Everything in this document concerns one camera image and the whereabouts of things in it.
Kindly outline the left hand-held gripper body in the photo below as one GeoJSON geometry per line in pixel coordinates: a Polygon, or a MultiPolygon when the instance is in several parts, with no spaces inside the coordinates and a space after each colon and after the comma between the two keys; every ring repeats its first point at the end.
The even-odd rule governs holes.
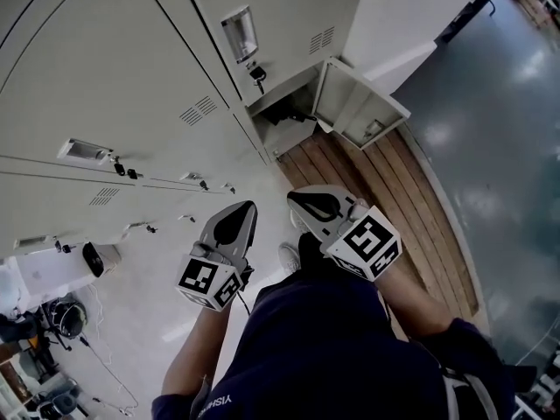
{"type": "Polygon", "coordinates": [[[175,288],[187,300],[221,312],[242,291],[253,268],[246,254],[256,231],[256,204],[227,206],[211,217],[183,255],[175,288]]]}

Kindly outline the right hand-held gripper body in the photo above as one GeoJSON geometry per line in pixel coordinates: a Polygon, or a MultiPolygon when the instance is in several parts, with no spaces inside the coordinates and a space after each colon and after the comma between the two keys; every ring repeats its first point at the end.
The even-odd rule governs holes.
{"type": "Polygon", "coordinates": [[[308,185],[289,192],[287,203],[321,253],[357,277],[375,281],[402,254],[401,236],[385,215],[345,187],[308,185]]]}

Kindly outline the grey metal locker cabinet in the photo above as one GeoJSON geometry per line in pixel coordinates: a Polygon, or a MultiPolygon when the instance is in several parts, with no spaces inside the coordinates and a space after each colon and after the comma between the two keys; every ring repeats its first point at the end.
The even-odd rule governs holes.
{"type": "Polygon", "coordinates": [[[56,249],[55,235],[136,239],[146,226],[123,230],[142,218],[188,229],[252,193],[317,123],[357,148],[390,132],[410,112],[341,57],[361,1],[0,0],[0,258],[56,249]],[[317,121],[260,115],[285,97],[317,121]],[[69,139],[143,178],[59,158],[69,139]],[[188,172],[212,193],[141,187],[196,190],[188,172]],[[90,206],[102,190],[115,193],[90,206]]]}

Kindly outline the person's left forearm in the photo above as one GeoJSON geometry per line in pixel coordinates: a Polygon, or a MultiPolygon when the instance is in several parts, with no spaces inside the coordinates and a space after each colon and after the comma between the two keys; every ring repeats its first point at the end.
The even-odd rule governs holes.
{"type": "Polygon", "coordinates": [[[162,396],[195,396],[205,380],[214,378],[230,312],[231,305],[223,311],[202,309],[165,374],[162,396]]]}

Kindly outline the person's right forearm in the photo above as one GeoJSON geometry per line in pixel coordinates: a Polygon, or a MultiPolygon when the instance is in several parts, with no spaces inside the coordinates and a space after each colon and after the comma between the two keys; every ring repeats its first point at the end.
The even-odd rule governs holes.
{"type": "Polygon", "coordinates": [[[395,264],[374,283],[403,331],[415,340],[447,331],[454,320],[445,304],[430,296],[395,264]]]}

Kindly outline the black trousers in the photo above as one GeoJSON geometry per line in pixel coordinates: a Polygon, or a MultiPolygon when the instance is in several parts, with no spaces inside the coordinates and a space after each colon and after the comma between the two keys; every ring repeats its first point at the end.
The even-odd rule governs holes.
{"type": "Polygon", "coordinates": [[[323,305],[373,300],[378,303],[375,286],[339,268],[324,257],[319,241],[311,233],[302,234],[297,245],[299,268],[280,283],[260,290],[254,307],[261,305],[323,305]]]}

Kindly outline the person's left white shoe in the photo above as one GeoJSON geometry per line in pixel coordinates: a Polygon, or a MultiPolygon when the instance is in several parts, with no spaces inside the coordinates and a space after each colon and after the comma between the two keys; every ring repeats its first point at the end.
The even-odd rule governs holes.
{"type": "Polygon", "coordinates": [[[287,274],[293,274],[301,267],[298,251],[289,243],[284,242],[278,247],[278,259],[287,274]]]}

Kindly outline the person's white shoe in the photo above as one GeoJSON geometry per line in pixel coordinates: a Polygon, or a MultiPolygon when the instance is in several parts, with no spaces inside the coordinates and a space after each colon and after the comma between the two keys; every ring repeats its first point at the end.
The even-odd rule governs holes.
{"type": "Polygon", "coordinates": [[[290,222],[301,235],[309,232],[308,227],[293,210],[290,211],[290,222]]]}
{"type": "Polygon", "coordinates": [[[293,274],[301,267],[298,251],[289,243],[284,242],[278,247],[278,259],[287,274],[293,274]]]}

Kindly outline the wooden plank platform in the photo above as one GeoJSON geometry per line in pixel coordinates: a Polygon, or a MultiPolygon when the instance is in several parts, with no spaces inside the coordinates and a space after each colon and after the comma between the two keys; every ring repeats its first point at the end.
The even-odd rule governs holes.
{"type": "Polygon", "coordinates": [[[429,168],[398,131],[365,150],[320,131],[277,158],[290,183],[344,186],[388,217],[402,237],[396,267],[483,333],[489,324],[473,259],[429,168]]]}

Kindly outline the person's right white shoe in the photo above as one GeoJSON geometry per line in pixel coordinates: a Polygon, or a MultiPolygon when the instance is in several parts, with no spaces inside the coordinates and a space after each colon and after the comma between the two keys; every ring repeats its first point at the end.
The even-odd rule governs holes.
{"type": "Polygon", "coordinates": [[[290,211],[290,222],[301,235],[309,232],[308,227],[293,210],[290,211]]]}

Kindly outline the navy blue shirt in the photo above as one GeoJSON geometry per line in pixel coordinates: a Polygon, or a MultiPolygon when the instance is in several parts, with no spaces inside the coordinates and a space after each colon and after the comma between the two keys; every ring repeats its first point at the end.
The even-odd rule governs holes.
{"type": "Polygon", "coordinates": [[[514,385],[476,327],[454,319],[411,342],[374,286],[291,276],[262,291],[234,358],[208,394],[161,395],[153,420],[448,420],[444,374],[471,375],[511,420],[514,385]]]}

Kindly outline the black helmet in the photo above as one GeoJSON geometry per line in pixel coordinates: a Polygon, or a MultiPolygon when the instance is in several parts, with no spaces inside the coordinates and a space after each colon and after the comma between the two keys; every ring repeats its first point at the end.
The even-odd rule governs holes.
{"type": "Polygon", "coordinates": [[[56,300],[49,307],[50,320],[59,335],[69,339],[79,336],[88,322],[84,305],[77,301],[56,300]]]}

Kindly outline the white cardboard box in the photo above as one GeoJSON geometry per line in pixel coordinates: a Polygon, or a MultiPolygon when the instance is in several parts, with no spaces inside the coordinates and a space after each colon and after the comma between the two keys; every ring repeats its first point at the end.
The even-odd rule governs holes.
{"type": "Polygon", "coordinates": [[[40,253],[12,256],[0,270],[7,270],[21,290],[21,310],[30,310],[93,283],[95,275],[81,255],[40,253]]]}

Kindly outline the black tripod stand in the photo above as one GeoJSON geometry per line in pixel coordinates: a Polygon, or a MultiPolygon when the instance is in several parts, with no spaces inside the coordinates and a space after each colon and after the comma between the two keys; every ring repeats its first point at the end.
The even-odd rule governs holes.
{"type": "Polygon", "coordinates": [[[58,362],[53,358],[52,345],[61,346],[65,351],[71,352],[71,346],[64,343],[62,335],[46,314],[44,307],[39,307],[35,312],[26,311],[15,318],[0,313],[0,341],[2,343],[15,343],[26,341],[27,351],[36,363],[39,363],[47,372],[54,371],[58,362]]]}

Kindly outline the black metal table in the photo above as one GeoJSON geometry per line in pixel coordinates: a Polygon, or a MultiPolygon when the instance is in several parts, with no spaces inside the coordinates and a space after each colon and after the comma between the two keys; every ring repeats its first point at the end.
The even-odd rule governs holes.
{"type": "Polygon", "coordinates": [[[496,7],[493,3],[493,0],[470,0],[467,5],[460,11],[460,13],[445,27],[445,29],[436,38],[436,44],[438,46],[442,44],[448,44],[488,4],[491,5],[489,16],[492,17],[496,12],[496,7]]]}

